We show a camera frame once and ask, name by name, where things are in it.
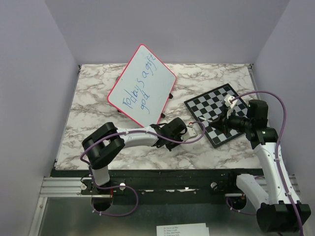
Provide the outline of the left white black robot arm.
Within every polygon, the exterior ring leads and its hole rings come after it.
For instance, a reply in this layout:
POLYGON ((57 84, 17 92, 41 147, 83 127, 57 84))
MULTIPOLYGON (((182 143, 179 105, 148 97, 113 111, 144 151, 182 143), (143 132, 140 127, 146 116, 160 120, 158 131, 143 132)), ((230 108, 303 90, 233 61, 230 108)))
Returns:
POLYGON ((105 123, 82 142, 94 177, 93 190, 98 194, 108 191, 110 180, 108 165, 122 149, 166 146, 168 150, 172 150, 180 142, 193 138, 195 134, 194 129, 186 126, 180 118, 135 130, 117 128, 112 122, 105 123))

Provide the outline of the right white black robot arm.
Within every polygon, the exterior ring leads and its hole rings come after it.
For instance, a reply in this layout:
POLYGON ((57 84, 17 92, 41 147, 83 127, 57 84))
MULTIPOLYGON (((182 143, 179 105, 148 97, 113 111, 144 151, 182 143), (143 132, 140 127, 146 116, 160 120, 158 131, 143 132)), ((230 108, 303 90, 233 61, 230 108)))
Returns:
POLYGON ((240 190, 256 210, 256 220, 265 233, 303 234, 303 224, 311 215, 308 204, 303 204, 295 192, 282 160, 278 134, 267 126, 268 105, 261 100, 250 100, 247 115, 236 115, 236 101, 227 96, 223 111, 210 122, 210 126, 227 134, 230 130, 245 133, 262 166, 267 189, 264 190, 250 174, 240 174, 227 179, 227 189, 240 190))

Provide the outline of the white blue whiteboard marker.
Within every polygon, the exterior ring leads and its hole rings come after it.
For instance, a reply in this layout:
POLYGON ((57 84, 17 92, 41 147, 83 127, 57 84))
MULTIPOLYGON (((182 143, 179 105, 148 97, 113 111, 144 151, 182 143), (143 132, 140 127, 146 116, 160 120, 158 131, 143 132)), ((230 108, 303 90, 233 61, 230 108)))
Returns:
POLYGON ((210 119, 206 119, 206 118, 204 118, 204 117, 199 117, 199 119, 201 119, 201 120, 203 120, 203 121, 207 121, 207 122, 212 122, 212 120, 210 120, 210 119))

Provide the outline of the pink framed whiteboard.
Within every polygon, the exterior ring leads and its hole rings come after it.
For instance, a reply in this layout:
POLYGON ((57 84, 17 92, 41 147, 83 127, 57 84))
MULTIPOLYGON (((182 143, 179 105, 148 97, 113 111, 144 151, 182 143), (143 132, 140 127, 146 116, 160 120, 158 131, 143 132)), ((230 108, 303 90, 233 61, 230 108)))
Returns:
POLYGON ((141 44, 110 90, 107 101, 142 127, 157 124, 176 80, 176 75, 141 44))

